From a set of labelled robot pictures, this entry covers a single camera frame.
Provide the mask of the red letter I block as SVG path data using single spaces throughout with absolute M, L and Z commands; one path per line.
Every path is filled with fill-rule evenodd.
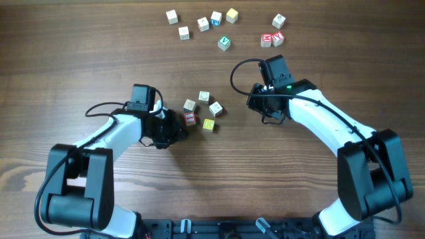
M 186 126 L 195 125 L 197 123 L 196 116 L 194 112 L 188 112 L 184 114 L 184 120 Z

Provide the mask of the wooden block blue side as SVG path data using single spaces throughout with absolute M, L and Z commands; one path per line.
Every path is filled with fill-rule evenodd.
M 186 99 L 184 105 L 183 105 L 183 111 L 185 113 L 195 112 L 197 107 L 197 103 L 193 100 Z

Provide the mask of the yellow letter K block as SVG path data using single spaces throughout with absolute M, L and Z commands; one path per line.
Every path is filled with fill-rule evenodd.
M 205 119 L 203 122 L 203 131 L 213 132 L 215 126 L 215 121 L 213 119 Z

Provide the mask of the wooden block hand drawing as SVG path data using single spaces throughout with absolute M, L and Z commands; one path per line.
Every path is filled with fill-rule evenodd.
M 214 117 L 217 117 L 222 113 L 223 107 L 218 102 L 215 102 L 209 106 L 209 111 Z

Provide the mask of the wooden block red side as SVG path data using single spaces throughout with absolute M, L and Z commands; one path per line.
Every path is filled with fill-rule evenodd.
M 200 91 L 199 92 L 199 102 L 201 104 L 209 105 L 210 100 L 210 93 L 206 91 Z

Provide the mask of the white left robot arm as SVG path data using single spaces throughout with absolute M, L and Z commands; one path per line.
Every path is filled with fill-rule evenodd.
M 166 149 L 186 138 L 180 115 L 164 106 L 161 92 L 133 86 L 131 99 L 118 102 L 108 122 L 73 145 L 50 149 L 46 175 L 36 195 L 34 217 L 48 234 L 81 238 L 152 238 L 138 212 L 114 202 L 114 162 L 144 137 Z

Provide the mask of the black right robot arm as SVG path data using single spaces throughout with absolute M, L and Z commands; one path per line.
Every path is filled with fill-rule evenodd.
M 391 129 L 377 131 L 354 120 L 309 80 L 296 81 L 281 55 L 258 61 L 263 83 L 253 85 L 247 106 L 274 118 L 294 120 L 314 133 L 337 158 L 338 198 L 298 229 L 310 238 L 373 237 L 379 213 L 412 198 L 413 187 L 402 142 Z

